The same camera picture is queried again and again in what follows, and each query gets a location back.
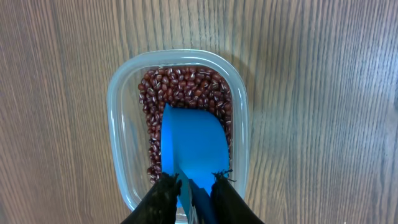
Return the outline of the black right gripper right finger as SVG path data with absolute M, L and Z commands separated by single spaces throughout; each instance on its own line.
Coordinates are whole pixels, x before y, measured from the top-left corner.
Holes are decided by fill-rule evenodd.
M 211 187 L 211 202 L 220 224 L 264 224 L 248 207 L 226 177 L 231 170 L 213 173 L 215 183 Z

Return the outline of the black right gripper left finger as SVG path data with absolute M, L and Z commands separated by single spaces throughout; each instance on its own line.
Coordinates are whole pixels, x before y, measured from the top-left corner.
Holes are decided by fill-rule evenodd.
M 162 173 L 159 181 L 121 224 L 174 224 L 182 181 L 178 174 Z

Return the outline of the blue plastic measuring scoop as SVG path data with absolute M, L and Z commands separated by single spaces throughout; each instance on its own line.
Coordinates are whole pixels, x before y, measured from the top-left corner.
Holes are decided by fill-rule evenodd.
M 182 183 L 177 206 L 188 223 L 218 223 L 211 202 L 215 174 L 229 169 L 226 135 L 216 116 L 205 110 L 166 105 L 161 127 L 161 166 Z

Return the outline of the red beans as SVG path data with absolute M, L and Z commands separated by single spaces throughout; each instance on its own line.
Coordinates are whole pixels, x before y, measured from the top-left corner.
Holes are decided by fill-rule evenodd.
M 139 102 L 150 135 L 147 174 L 156 183 L 162 175 L 160 129 L 165 106 L 205 110 L 221 123 L 232 159 L 233 100 L 227 81 L 208 67 L 165 67 L 146 71 L 138 84 Z

